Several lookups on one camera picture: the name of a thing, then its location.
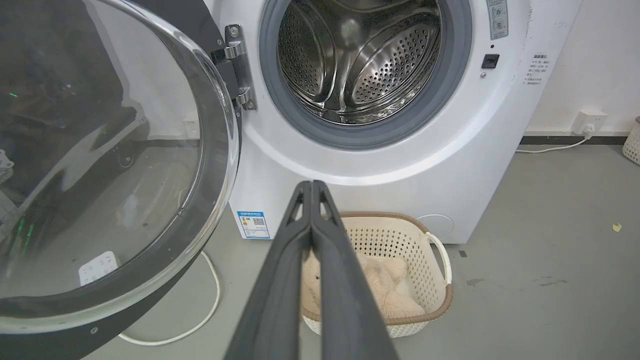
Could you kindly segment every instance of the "woven basket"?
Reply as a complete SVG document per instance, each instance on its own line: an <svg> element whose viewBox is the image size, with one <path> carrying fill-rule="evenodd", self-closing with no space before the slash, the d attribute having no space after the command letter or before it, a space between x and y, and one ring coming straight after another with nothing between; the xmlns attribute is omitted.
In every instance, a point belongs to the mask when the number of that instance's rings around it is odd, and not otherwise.
<svg viewBox="0 0 640 360"><path fill-rule="evenodd" d="M395 213L343 213L341 217L357 253L382 258L399 257L407 262L413 298L426 314L385 319L391 338L413 335L448 310L453 298L451 262L442 242L421 222ZM440 252L445 276L440 271L430 242ZM319 310L306 287L302 291L302 316L309 328L320 334Z"/></svg>
<svg viewBox="0 0 640 360"><path fill-rule="evenodd" d="M640 165L640 117L636 118L636 123L631 129L631 133L622 147L622 153L629 160Z"/></svg>

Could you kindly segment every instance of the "door hinge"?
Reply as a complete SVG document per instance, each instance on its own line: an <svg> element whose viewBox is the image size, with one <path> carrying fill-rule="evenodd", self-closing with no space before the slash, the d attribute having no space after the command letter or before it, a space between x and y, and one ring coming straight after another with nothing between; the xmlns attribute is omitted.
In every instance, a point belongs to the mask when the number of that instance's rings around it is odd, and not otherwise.
<svg viewBox="0 0 640 360"><path fill-rule="evenodd" d="M251 68L249 57L246 53L246 42L242 26L238 24L228 25L225 28L225 57L234 66L238 82L239 95L236 97L238 104L245 110L256 110L255 94L253 92L253 82L251 78Z"/></svg>

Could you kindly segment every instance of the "stuffed animal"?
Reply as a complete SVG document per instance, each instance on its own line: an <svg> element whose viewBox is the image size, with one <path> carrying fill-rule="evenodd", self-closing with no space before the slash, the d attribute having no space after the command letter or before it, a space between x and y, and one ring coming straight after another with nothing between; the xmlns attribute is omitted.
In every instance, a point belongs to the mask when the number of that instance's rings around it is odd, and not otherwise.
<svg viewBox="0 0 640 360"><path fill-rule="evenodd" d="M406 277L407 264L401 258L371 258L356 254L369 283L373 299L384 319L424 315L424 309L411 296L399 292L399 284ZM311 252L302 268L303 305L320 313L320 262Z"/></svg>

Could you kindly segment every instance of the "brown basket rim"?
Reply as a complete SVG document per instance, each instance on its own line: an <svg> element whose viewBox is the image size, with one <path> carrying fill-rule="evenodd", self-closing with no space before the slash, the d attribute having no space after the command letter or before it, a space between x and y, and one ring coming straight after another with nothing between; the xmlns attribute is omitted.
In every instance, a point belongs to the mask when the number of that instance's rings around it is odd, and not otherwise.
<svg viewBox="0 0 640 360"><path fill-rule="evenodd" d="M418 220L409 217L407 215L399 214L399 213L382 213L382 212L348 212L348 213L340 213L340 217L342 218L396 218L400 220L405 220L413 225L417 226L423 234L429 232L427 227L419 222ZM384 319L385 325L409 325L413 323L421 323L421 322L430 322L436 320L437 318L444 315L447 312L449 307L451 306L451 302L453 300L453 286L451 284L447 284L445 287L445 298L442 302L442 305L436 311L432 313L419 315L419 316L409 316L405 318L396 318L396 319ZM304 305L301 306L302 315L306 318L309 318L313 321L319 322L321 321L320 314L313 313L305 308Z"/></svg>

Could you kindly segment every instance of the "white handle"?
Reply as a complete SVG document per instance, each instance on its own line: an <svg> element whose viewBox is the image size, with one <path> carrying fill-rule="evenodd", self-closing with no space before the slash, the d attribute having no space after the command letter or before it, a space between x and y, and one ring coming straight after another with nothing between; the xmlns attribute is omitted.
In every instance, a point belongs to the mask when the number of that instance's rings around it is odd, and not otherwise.
<svg viewBox="0 0 640 360"><path fill-rule="evenodd" d="M436 247L440 252L440 257L442 258L442 264L444 264L444 277L445 277L444 280L447 282L447 285L448 285L451 283L451 260L449 260L449 253L447 253L447 249L444 248L442 241L440 241L440 239L438 239L437 236L431 233L426 233L426 236L429 240L431 240L434 244L436 244Z"/></svg>

